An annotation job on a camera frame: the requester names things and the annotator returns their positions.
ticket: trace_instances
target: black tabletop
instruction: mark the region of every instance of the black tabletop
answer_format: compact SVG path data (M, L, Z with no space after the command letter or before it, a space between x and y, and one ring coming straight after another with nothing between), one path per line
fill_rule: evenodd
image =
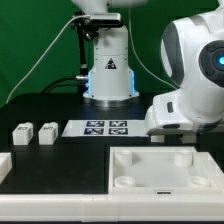
M0 151L11 152L13 169L0 185L0 194L107 194L111 146L180 146L179 136L164 144L150 137L61 137L69 120L144 120L153 95L121 108L84 104L78 94L21 95L0 110ZM12 132L20 123L34 125L28 146L14 146ZM57 122L59 137L52 146L38 143L44 123ZM224 168L224 133L198 136L194 146L210 152Z

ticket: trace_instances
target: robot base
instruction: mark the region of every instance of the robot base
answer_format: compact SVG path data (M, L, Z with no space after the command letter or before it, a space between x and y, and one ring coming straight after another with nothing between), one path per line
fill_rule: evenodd
M131 97L125 100L97 100L84 97L84 102L98 107L124 107L139 102L139 96Z

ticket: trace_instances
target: circular cutout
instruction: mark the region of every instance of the circular cutout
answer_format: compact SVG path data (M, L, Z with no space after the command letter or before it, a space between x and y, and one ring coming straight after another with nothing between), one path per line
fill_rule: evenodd
M135 187L136 182L135 179L128 176L117 177L114 180L115 187Z
M210 181L204 177L194 176L189 179L190 187L210 187Z

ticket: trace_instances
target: green screen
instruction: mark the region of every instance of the green screen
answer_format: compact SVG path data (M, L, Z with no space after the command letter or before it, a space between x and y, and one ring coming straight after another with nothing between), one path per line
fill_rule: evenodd
M170 21L214 10L216 0L149 0L144 7L131 10L136 51L143 64L158 77L167 78L160 61L160 41ZM28 73L61 28L79 9L70 0L0 0L0 106L13 87ZM128 26L128 9L121 13ZM89 68L93 64L92 42L86 43ZM163 93L171 88L151 77L129 48L129 65L136 74L136 89ZM51 82L79 74L77 34L70 27L46 55L12 98L38 93ZM67 87L54 92L75 92Z

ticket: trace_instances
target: white block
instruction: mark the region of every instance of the white block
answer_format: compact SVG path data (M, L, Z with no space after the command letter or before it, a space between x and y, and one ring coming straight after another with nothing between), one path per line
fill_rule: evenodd
M55 122L44 124L38 135L40 145L53 145L58 137L58 124Z
M0 153L0 184L12 169L11 153Z
M152 135L151 142L153 143L164 143L165 142L165 135Z
M33 137L33 124L19 124L12 135L14 145L28 145Z

